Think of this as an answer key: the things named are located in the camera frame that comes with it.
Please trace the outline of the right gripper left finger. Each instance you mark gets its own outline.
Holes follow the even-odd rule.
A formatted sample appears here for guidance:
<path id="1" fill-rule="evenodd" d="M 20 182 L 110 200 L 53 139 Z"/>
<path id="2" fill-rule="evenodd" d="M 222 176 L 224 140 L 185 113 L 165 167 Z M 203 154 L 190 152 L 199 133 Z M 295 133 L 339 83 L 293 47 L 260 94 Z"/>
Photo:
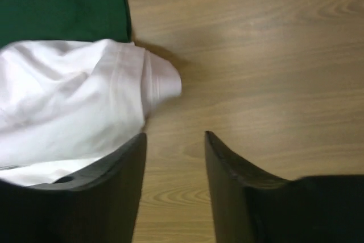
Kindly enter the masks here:
<path id="1" fill-rule="evenodd" d="M 147 136 L 54 183 L 1 181 L 2 242 L 131 242 L 137 219 Z"/>

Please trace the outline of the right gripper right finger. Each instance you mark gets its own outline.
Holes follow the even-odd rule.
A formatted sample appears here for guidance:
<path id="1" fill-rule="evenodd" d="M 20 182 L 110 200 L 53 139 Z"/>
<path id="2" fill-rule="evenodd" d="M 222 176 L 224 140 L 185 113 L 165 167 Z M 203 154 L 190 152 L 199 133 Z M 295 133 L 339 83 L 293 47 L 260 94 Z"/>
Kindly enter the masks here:
<path id="1" fill-rule="evenodd" d="M 217 242 L 362 242 L 363 176 L 275 176 L 205 134 Z"/>

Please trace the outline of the white green-sleeved t-shirt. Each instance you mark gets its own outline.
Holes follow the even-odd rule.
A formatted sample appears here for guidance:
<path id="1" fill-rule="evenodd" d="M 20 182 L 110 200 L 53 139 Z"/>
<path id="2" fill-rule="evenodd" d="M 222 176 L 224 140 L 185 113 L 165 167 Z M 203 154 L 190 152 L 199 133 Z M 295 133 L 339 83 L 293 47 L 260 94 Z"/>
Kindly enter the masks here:
<path id="1" fill-rule="evenodd" d="M 144 128 L 181 78 L 134 44 L 127 0 L 1 0 L 1 179 L 53 183 Z"/>

